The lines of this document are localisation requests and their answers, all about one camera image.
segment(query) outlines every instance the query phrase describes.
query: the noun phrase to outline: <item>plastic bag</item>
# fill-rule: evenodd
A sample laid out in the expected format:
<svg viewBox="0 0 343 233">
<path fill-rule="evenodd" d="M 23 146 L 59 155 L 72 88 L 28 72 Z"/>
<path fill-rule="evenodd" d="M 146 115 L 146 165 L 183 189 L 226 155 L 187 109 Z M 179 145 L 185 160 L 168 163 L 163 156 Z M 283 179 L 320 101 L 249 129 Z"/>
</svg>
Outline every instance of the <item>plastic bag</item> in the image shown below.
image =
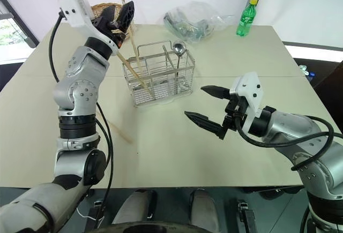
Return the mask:
<svg viewBox="0 0 343 233">
<path fill-rule="evenodd" d="M 225 29 L 232 23 L 233 16 L 220 16 L 207 3 L 190 2 L 168 11 L 163 21 L 178 38 L 194 43 L 211 35 L 213 31 Z"/>
</svg>

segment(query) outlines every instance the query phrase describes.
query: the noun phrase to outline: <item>floor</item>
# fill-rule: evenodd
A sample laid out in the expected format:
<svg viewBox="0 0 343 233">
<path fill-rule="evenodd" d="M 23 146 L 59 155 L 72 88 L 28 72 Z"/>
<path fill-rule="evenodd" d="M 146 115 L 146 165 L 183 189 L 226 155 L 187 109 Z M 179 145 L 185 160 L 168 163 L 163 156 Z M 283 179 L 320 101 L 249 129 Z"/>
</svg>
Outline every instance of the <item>floor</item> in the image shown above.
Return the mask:
<svg viewBox="0 0 343 233">
<path fill-rule="evenodd" d="M 155 220 L 188 222 L 189 196 L 194 188 L 160 188 L 154 190 L 158 193 Z M 24 191 L 25 189 L 0 187 L 0 206 L 12 201 Z M 112 221 L 121 204 L 133 191 L 133 189 L 111 190 L 102 227 Z M 245 232 L 244 225 L 237 223 L 236 201 L 238 199 L 244 199 L 249 204 L 249 208 L 254 210 L 259 233 L 298 232 L 303 212 L 308 205 L 304 189 L 297 194 L 284 193 L 274 200 L 265 200 L 259 193 L 247 194 L 234 187 L 209 187 L 206 188 L 206 191 L 213 197 L 217 206 L 222 233 Z M 80 212 L 87 215 L 94 201 L 101 199 L 104 192 L 104 190 L 95 190 L 92 197 L 80 203 Z M 75 212 L 60 233 L 83 232 L 85 224 L 86 219 Z"/>
<path fill-rule="evenodd" d="M 1 64 L 0 62 L 0 92 L 18 71 L 23 63 Z"/>
</svg>

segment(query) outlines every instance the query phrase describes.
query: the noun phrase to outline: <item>wooden chopstick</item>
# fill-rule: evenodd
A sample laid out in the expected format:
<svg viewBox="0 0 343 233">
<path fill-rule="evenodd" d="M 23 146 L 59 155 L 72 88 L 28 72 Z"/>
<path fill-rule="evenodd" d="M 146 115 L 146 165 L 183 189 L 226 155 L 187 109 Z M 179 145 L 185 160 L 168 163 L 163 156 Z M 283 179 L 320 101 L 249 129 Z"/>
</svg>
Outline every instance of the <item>wooden chopstick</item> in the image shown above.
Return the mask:
<svg viewBox="0 0 343 233">
<path fill-rule="evenodd" d="M 146 86 L 144 81 L 142 81 L 140 79 L 140 76 L 135 72 L 135 70 L 132 68 L 131 64 L 124 58 L 124 56 L 122 56 L 122 54 L 120 52 L 117 53 L 117 56 L 122 61 L 122 63 L 128 68 L 128 70 L 132 73 L 132 75 L 134 75 L 134 77 L 139 80 L 141 85 L 144 87 L 145 90 L 148 91 L 148 93 L 151 95 L 151 97 L 154 98 L 153 93 L 151 93 L 151 91 L 148 89 L 148 87 Z"/>
</svg>

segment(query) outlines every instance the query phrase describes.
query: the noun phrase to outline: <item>chopstick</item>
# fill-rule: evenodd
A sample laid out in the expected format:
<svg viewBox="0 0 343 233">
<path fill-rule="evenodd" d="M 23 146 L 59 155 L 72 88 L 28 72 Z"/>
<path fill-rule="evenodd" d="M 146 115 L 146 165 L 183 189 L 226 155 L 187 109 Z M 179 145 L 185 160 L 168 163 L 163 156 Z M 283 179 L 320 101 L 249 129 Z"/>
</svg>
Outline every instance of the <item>chopstick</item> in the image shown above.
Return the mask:
<svg viewBox="0 0 343 233">
<path fill-rule="evenodd" d="M 138 49 L 136 48 L 135 41 L 133 39 L 133 33 L 132 33 L 132 26 L 131 25 L 129 27 L 129 36 L 130 36 L 130 41 L 131 41 L 131 44 L 132 44 L 133 51 L 135 52 L 135 57 L 136 57 L 136 60 L 137 60 L 138 69 L 139 69 L 140 73 L 142 74 L 143 71 L 141 69 L 141 63 L 140 63 L 140 60 L 139 60 Z"/>
<path fill-rule="evenodd" d="M 120 52 L 117 53 L 117 56 L 122 61 L 122 63 L 128 68 L 128 70 L 132 73 L 132 75 L 134 75 L 134 77 L 139 80 L 139 82 L 144 87 L 144 89 L 149 92 L 151 97 L 154 98 L 153 93 L 151 93 L 151 91 L 148 89 L 148 87 L 146 86 L 144 81 L 142 81 L 140 79 L 140 76 L 135 72 L 135 70 L 132 68 L 131 64 L 124 58 L 124 56 L 122 56 L 122 54 Z"/>
</svg>

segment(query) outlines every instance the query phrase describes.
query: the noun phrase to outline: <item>table surface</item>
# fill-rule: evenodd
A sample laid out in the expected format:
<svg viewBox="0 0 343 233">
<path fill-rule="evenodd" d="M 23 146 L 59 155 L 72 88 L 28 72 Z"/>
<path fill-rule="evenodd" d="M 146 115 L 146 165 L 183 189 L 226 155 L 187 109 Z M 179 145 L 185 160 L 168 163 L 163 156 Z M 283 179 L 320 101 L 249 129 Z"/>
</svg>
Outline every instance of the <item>table surface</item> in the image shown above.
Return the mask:
<svg viewBox="0 0 343 233">
<path fill-rule="evenodd" d="M 59 135 L 55 81 L 48 62 L 48 34 L 0 93 L 0 186 L 32 187 L 51 182 L 56 138 Z M 176 37 L 158 25 L 138 26 L 136 44 Z M 75 29 L 61 24 L 54 42 L 56 71 L 61 77 L 75 49 L 85 42 Z M 315 115 L 334 125 L 329 113 L 299 71 L 270 26 L 254 26 L 246 37 L 235 27 L 216 32 L 201 43 L 188 45 L 196 60 L 193 93 L 171 103 L 135 108 L 120 61 L 100 86 L 99 103 L 115 144 L 112 187 L 270 186 L 299 185 L 291 163 L 276 150 L 245 142 L 228 131 L 225 140 L 194 125 L 183 114 L 195 111 L 221 123 L 225 100 L 200 90 L 204 85 L 230 87 L 235 77 L 256 71 L 264 89 L 262 107 Z M 126 42 L 121 53 L 133 56 Z M 107 150 L 104 137 L 99 149 Z M 105 188 L 109 169 L 95 188 Z"/>
</svg>

